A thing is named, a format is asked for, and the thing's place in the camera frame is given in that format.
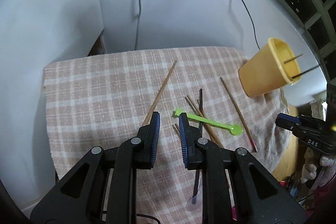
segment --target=plaid tablecloth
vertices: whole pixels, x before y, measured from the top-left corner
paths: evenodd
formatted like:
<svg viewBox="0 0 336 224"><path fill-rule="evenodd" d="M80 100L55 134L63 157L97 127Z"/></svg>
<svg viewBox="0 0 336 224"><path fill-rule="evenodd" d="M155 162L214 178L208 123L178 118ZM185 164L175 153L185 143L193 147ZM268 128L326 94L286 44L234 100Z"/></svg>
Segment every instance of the plaid tablecloth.
<svg viewBox="0 0 336 224"><path fill-rule="evenodd" d="M289 141L289 132L274 123L280 112L288 112L280 90L248 98L238 77L238 69L247 58L238 50L144 50L50 64L44 75L47 132L51 156L61 178L91 147L116 147L137 134L174 60L178 63L156 107L161 127L155 167L138 172L137 206L139 213L154 215L162 223L201 223L201 209L186 210L194 171L184 168L180 140L172 127L178 122L173 116L177 107L192 112L186 95L196 101L199 88L203 88L208 118L242 125L220 81L222 76L259 149L254 156L269 171L275 168ZM246 133L233 136L226 130L213 129L224 148L242 146L252 151Z"/></svg>

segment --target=yellow plastic container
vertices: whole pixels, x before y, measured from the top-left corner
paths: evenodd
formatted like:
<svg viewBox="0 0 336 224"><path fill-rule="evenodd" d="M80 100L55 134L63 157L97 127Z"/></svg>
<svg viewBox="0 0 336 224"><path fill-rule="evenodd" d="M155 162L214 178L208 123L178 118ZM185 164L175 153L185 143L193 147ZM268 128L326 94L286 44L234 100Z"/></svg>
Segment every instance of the yellow plastic container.
<svg viewBox="0 0 336 224"><path fill-rule="evenodd" d="M293 60L284 64L293 57L286 42L269 38L267 44L239 69L240 82L248 97L298 82L301 77L292 78L301 73L298 62Z"/></svg>

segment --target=wall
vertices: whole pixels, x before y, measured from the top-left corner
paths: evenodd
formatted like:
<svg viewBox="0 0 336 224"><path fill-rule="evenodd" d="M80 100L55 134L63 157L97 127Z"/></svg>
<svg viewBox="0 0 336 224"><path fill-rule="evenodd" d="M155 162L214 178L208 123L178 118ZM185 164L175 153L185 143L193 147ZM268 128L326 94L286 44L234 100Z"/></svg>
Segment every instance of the wall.
<svg viewBox="0 0 336 224"><path fill-rule="evenodd" d="M253 18L260 47L269 37L290 45L301 70L317 64L290 15L276 0L244 0ZM109 52L130 51L135 47L139 0L101 0L104 41ZM257 51L253 27L241 0L141 0L137 49L226 46L241 49L249 57ZM290 104L313 100L326 89L320 69L285 87Z"/></svg>
<svg viewBox="0 0 336 224"><path fill-rule="evenodd" d="M27 215L55 182L43 67L87 56L103 29L99 0L0 0L0 178Z"/></svg>

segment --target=triangular cutout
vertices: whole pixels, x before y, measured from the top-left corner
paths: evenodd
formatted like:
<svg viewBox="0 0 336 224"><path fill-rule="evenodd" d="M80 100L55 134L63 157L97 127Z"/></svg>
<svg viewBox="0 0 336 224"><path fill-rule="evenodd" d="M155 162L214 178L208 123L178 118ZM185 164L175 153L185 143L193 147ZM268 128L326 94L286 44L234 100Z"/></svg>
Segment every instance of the triangular cutout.
<svg viewBox="0 0 336 224"><path fill-rule="evenodd" d="M278 193L254 165L250 165L250 172L260 199L266 199Z"/></svg>
<svg viewBox="0 0 336 224"><path fill-rule="evenodd" d="M90 165L83 164L77 172L62 186L60 192L73 198L79 198Z"/></svg>

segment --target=plastic container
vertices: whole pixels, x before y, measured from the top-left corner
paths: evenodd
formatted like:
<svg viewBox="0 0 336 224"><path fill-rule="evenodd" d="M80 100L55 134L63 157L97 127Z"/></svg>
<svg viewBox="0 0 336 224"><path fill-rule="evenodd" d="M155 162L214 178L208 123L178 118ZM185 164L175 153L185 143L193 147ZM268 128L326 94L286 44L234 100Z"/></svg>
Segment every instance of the plastic container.
<svg viewBox="0 0 336 224"><path fill-rule="evenodd" d="M293 58L291 48L281 39L269 38L247 63L239 69L239 79L248 97L255 97L284 85L293 85L301 77L292 77L301 73L296 60L284 64Z"/></svg>

